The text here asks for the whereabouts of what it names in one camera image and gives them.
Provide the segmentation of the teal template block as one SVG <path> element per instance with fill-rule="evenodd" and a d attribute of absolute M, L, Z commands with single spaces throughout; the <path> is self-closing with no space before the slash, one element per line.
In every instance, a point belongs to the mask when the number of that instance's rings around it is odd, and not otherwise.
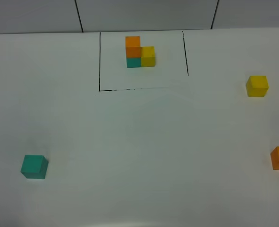
<path fill-rule="evenodd" d="M 126 58 L 127 60 L 127 68 L 140 68 L 141 65 L 141 57 L 136 58 Z"/>

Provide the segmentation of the orange template block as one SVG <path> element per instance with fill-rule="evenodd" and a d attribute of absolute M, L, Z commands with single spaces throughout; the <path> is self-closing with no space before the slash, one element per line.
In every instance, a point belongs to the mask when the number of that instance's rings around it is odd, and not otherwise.
<path fill-rule="evenodd" d="M 125 48 L 127 58 L 141 57 L 141 39 L 140 36 L 126 36 Z"/>

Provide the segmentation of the yellow template block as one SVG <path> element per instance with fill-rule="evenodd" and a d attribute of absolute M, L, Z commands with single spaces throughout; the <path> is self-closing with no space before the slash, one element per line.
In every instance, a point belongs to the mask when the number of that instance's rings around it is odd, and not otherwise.
<path fill-rule="evenodd" d="M 141 47 L 141 67 L 155 67 L 156 54 L 154 46 Z"/>

